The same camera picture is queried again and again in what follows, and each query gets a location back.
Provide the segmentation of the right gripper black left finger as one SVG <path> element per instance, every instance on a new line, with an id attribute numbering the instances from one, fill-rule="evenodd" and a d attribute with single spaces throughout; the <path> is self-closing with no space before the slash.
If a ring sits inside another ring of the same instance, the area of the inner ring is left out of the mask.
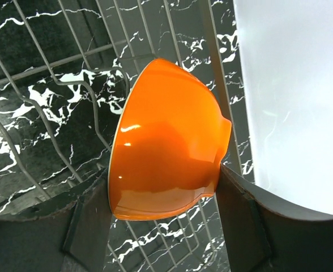
<path id="1" fill-rule="evenodd" d="M 0 271 L 103 271 L 112 213 L 108 171 L 0 216 Z"/>

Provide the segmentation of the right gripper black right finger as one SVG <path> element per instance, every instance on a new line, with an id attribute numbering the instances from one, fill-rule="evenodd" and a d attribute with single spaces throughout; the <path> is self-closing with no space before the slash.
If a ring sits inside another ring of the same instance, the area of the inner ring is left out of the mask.
<path id="1" fill-rule="evenodd" d="M 333 215 L 278 197 L 224 165 L 216 199 L 232 271 L 333 271 Z"/>

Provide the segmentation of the orange bowl white inside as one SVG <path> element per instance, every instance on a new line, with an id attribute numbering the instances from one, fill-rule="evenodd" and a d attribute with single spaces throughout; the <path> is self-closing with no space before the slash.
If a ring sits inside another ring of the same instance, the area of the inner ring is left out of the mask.
<path id="1" fill-rule="evenodd" d="M 232 122 L 197 77 L 162 58 L 138 76 L 109 162 L 108 199 L 120 220 L 170 218 L 216 191 Z"/>

